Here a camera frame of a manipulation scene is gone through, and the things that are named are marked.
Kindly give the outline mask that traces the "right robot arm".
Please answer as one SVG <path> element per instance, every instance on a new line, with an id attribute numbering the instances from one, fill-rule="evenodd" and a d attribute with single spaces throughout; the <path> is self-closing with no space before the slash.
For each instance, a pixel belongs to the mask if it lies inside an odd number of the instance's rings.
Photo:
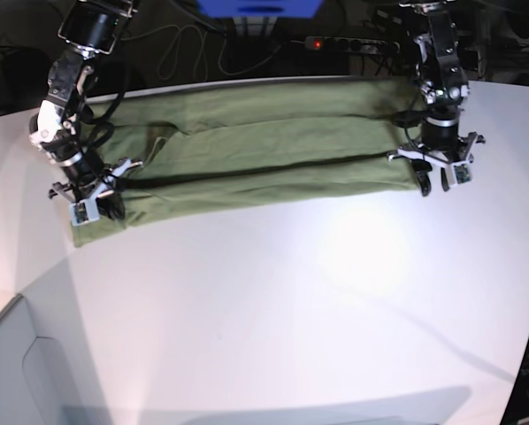
<path id="1" fill-rule="evenodd" d="M 67 181 L 53 183 L 49 196 L 69 203 L 73 226 L 101 218 L 123 220 L 119 178 L 140 164 L 123 158 L 114 165 L 98 153 L 114 134 L 111 116 L 121 104 L 121 88 L 109 107 L 95 116 L 88 93 L 97 82 L 98 61 L 114 52 L 138 9 L 136 1 L 77 1 L 64 18 L 58 37 L 67 44 L 48 74 L 48 93 L 29 122 L 29 140 Z"/>

